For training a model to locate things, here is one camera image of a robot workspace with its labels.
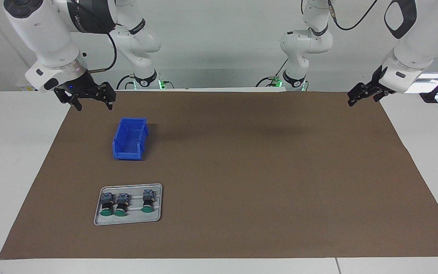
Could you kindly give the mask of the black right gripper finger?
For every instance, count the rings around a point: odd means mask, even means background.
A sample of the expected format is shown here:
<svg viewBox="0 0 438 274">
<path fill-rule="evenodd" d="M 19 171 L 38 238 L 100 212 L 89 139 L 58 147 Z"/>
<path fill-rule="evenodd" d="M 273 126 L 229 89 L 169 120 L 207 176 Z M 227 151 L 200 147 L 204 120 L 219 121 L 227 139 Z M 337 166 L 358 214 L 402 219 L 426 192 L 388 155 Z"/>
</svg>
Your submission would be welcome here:
<svg viewBox="0 0 438 274">
<path fill-rule="evenodd" d="M 72 105 L 73 107 L 75 107 L 75 109 L 77 111 L 81 111 L 82 110 L 82 105 L 79 101 L 79 96 L 78 95 L 71 95 L 68 96 L 67 98 L 68 104 Z"/>
<path fill-rule="evenodd" d="M 113 109 L 113 104 L 116 101 L 116 92 L 110 83 L 104 82 L 97 85 L 97 100 L 104 102 L 109 110 Z"/>
</svg>

